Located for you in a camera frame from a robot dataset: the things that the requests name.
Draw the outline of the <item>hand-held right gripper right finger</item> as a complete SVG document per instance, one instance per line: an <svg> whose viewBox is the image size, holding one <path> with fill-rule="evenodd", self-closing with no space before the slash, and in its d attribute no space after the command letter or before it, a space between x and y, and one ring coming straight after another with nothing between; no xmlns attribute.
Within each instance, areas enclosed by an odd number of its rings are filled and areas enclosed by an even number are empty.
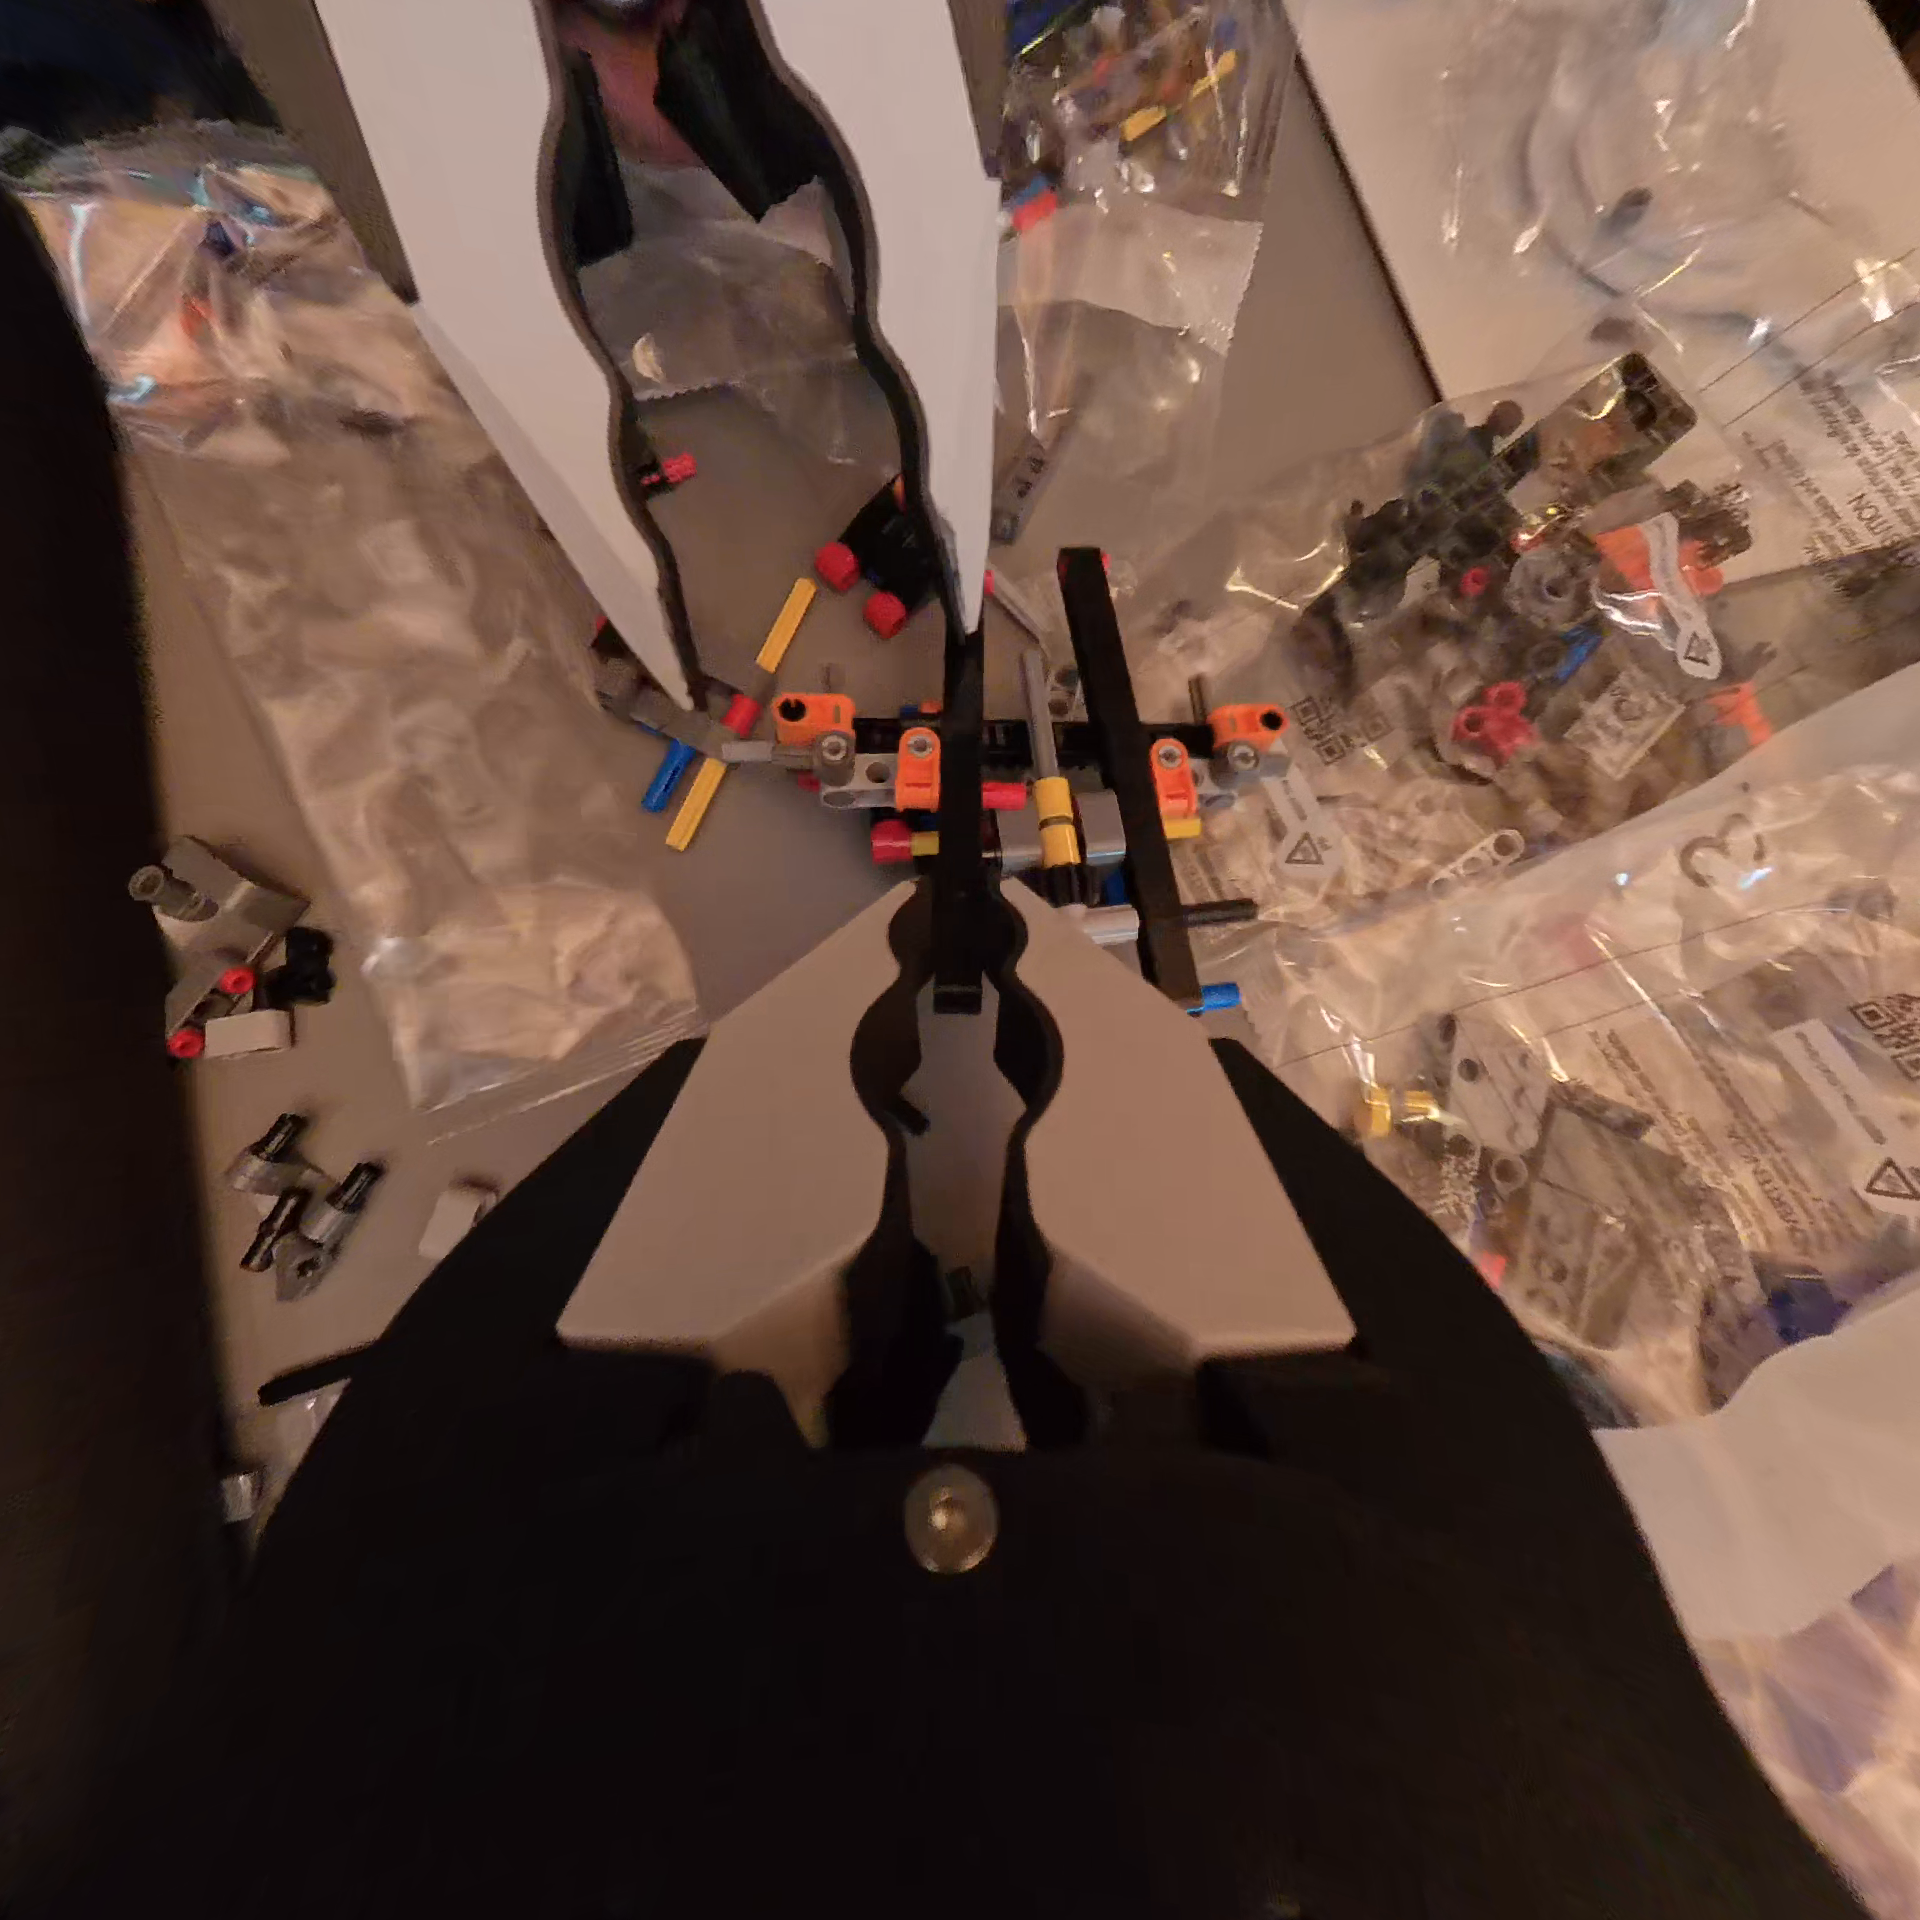
<svg viewBox="0 0 1920 1920"><path fill-rule="evenodd" d="M1026 1444L1075 1444L1217 1360L1346 1351L1207 1028L1023 884L1003 914L1003 1375Z"/></svg>

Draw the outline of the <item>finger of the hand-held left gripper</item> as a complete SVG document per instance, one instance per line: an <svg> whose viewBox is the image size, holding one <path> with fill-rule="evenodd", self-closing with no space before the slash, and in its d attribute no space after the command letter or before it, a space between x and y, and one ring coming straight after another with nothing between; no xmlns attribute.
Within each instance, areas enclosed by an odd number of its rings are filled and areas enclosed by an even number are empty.
<svg viewBox="0 0 1920 1920"><path fill-rule="evenodd" d="M978 634L992 516L999 191L946 2L765 2L758 41L823 135L854 348L896 422L947 634Z"/></svg>
<svg viewBox="0 0 1920 1920"><path fill-rule="evenodd" d="M543 6L320 2L416 326L594 604L679 708L699 665L633 484L633 393L565 262L561 56Z"/></svg>

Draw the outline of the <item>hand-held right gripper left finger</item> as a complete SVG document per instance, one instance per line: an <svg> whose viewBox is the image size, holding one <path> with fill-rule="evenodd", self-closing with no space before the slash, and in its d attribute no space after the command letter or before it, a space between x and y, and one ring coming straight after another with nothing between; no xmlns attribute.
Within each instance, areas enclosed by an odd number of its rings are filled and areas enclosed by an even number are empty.
<svg viewBox="0 0 1920 1920"><path fill-rule="evenodd" d="M928 887L897 884L706 1036L560 1315L581 1351L773 1378L805 1434L928 1426L906 1196Z"/></svg>

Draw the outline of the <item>multicoloured lego assembly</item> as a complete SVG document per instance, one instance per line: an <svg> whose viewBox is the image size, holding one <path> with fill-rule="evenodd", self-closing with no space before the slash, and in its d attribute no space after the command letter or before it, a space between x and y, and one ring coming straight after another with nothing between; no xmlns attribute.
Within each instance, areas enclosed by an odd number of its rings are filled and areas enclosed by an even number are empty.
<svg viewBox="0 0 1920 1920"><path fill-rule="evenodd" d="M1189 1016L1231 1016L1243 1007L1240 986L1205 982L1192 938L1248 929L1259 905L1248 897L1184 898L1173 850L1192 849L1215 817L1279 776L1286 719L1277 705L1200 705L1190 723L1149 724L1107 612L1074 595L1071 658L1056 663L1029 639L1017 662L1018 711L981 720L978 862L992 880L1015 880L1057 905L1091 944L1128 950L1139 975ZM751 657L743 684L707 682L702 702L682 711L607 620L591 636L591 691L606 716L661 746L674 736L725 758L728 770L777 770L825 809L858 819L875 866L937 871L955 769L942 707L864 714L829 667L821 687L805 688L781 684L778 670L760 674Z"/></svg>

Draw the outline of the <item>small red black lego subassembly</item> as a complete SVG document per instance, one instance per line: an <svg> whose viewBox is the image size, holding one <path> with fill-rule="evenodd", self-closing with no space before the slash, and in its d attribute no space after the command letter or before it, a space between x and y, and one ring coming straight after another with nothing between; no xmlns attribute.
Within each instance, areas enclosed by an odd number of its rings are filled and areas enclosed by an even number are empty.
<svg viewBox="0 0 1920 1920"><path fill-rule="evenodd" d="M810 571L831 593L858 593L862 620L879 641L905 630L937 593L939 566L906 511L902 476L877 488L839 538L815 550Z"/></svg>

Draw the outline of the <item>long black lego axle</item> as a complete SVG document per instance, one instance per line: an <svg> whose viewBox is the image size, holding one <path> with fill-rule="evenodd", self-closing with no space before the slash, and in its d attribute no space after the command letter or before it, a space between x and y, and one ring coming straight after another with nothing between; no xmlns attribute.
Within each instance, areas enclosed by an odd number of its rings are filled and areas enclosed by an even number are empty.
<svg viewBox="0 0 1920 1920"><path fill-rule="evenodd" d="M318 1396L321 1391L334 1386L344 1386L358 1366L376 1348L375 1342L366 1342L358 1347L349 1347L344 1351L336 1351L330 1356L305 1360L297 1368L290 1368L272 1378L267 1378L256 1391L256 1404L259 1408L279 1408L291 1402L305 1402Z"/></svg>

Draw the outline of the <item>white-banded clear lego bag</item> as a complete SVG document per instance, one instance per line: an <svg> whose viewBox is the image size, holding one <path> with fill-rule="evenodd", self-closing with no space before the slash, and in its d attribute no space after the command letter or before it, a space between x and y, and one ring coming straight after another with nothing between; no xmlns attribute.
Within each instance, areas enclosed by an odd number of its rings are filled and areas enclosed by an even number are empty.
<svg viewBox="0 0 1920 1920"><path fill-rule="evenodd" d="M1773 1790L1873 1916L1914 1919L1914 1292L1599 1449Z"/></svg>
<svg viewBox="0 0 1920 1920"><path fill-rule="evenodd" d="M1914 1295L1914 670L1563 856L1250 977L1267 1067L1591 1426Z"/></svg>

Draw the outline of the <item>large dark grey lego liftarm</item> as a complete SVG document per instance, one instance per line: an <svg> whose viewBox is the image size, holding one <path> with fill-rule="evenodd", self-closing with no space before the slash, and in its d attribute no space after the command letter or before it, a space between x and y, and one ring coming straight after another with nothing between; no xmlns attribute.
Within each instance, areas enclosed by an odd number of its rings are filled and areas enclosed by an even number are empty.
<svg viewBox="0 0 1920 1920"><path fill-rule="evenodd" d="M192 834L135 870L128 897L144 905L173 961L226 953L257 959L311 913L311 904L257 880Z"/></svg>

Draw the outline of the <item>person's left hand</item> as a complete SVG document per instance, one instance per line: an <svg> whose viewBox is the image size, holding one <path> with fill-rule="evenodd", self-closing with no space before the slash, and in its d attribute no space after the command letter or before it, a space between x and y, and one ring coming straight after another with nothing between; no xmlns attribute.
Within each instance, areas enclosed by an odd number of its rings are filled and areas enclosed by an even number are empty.
<svg viewBox="0 0 1920 1920"><path fill-rule="evenodd" d="M656 23L570 22L574 44L587 54L598 98L616 148L646 164L689 167L697 153L656 106L657 41Z"/></svg>

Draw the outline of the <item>clear bag of mixed parts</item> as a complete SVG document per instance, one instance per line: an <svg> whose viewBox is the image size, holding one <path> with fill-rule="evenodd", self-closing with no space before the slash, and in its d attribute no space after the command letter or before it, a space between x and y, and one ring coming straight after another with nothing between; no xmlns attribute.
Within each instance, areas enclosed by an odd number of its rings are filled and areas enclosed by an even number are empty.
<svg viewBox="0 0 1920 1920"><path fill-rule="evenodd" d="M1200 484L1294 73L1285 6L1007 6L999 554Z"/></svg>

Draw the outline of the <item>white printed sheet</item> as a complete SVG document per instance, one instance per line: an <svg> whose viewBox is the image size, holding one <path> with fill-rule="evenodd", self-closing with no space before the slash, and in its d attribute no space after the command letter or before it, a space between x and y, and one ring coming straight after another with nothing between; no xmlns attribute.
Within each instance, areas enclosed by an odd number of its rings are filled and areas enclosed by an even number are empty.
<svg viewBox="0 0 1920 1920"><path fill-rule="evenodd" d="M1871 6L1763 6L1773 115L1815 216L1763 336L1667 327L1438 233L1442 6L1291 6L1317 102L1442 396L1595 356L1609 327L1674 369L1778 499L1763 567L1914 559L1914 80Z"/></svg>

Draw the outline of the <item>light grey connector red pin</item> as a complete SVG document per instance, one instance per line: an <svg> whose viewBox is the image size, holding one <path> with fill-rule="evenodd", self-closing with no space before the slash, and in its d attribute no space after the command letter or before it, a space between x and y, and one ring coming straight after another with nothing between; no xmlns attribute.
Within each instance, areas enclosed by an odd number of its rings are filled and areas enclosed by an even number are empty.
<svg viewBox="0 0 1920 1920"><path fill-rule="evenodd" d="M286 1051L291 1017L257 996L257 972L222 959L181 975L161 1004L161 1046L177 1064L232 1064Z"/></svg>

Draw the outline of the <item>empty clear zip bag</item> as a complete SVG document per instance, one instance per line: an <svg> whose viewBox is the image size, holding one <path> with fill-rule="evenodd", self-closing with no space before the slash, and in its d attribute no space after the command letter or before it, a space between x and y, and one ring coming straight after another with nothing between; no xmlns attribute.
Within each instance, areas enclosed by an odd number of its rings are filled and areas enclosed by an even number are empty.
<svg viewBox="0 0 1920 1920"><path fill-rule="evenodd" d="M707 1022L616 786L587 588L390 288L376 367L389 423L256 408L193 449L135 436L93 367L145 667L177 618L226 673L409 1105L531 1106Z"/></svg>

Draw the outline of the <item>dark perforated board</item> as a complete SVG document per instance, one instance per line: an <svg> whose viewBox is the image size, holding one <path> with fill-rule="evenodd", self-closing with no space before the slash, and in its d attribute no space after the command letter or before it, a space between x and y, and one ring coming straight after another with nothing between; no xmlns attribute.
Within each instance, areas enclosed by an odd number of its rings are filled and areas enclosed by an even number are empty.
<svg viewBox="0 0 1920 1920"><path fill-rule="evenodd" d="M103 384L1 219L5 1916L57 1910L226 1587L222 1396L159 935L137 566Z"/></svg>

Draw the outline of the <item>clear bag black orange parts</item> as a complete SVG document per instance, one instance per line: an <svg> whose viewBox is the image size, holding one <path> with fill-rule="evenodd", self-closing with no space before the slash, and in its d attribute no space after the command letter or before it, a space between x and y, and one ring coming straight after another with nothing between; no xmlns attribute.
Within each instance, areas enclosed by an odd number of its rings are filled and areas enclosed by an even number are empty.
<svg viewBox="0 0 1920 1920"><path fill-rule="evenodd" d="M1205 555L1167 658L1281 727L1192 879L1310 929L1591 842L1914 665L1914 542L1795 511L1632 346L1438 404Z"/></svg>

